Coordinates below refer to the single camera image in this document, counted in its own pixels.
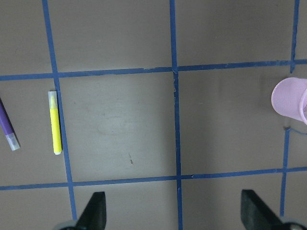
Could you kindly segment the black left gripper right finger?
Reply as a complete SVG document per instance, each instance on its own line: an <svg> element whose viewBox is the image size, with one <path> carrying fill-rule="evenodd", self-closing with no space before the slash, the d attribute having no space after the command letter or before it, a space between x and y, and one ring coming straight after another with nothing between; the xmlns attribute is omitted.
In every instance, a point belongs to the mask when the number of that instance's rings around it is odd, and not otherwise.
<svg viewBox="0 0 307 230"><path fill-rule="evenodd" d="M253 190L241 191L240 216L246 230L288 229Z"/></svg>

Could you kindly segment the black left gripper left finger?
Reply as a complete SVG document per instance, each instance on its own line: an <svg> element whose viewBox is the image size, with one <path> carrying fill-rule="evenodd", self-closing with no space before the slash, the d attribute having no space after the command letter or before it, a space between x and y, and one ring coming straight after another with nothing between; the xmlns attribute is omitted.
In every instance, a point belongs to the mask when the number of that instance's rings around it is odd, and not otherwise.
<svg viewBox="0 0 307 230"><path fill-rule="evenodd" d="M106 228L106 194L94 192L75 224L77 230L104 230Z"/></svg>

